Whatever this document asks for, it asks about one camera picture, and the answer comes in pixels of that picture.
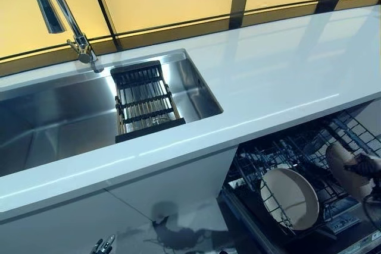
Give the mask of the robot right hand dark palm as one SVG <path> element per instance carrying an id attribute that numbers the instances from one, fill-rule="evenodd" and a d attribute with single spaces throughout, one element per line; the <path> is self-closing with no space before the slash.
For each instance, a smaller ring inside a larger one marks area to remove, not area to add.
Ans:
<path id="1" fill-rule="evenodd" d="M 344 165 L 344 170 L 358 174 L 367 179 L 380 181 L 380 157 L 360 153 L 354 157 L 354 162 Z"/>

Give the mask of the robot left hand dark palm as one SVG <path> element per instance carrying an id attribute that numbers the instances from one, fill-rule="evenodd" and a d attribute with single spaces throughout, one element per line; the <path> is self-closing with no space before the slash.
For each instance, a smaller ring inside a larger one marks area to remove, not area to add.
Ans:
<path id="1" fill-rule="evenodd" d="M 113 250 L 113 244 L 115 242 L 116 235 L 112 234 L 104 239 L 99 239 L 93 246 L 90 254 L 110 254 Z"/>

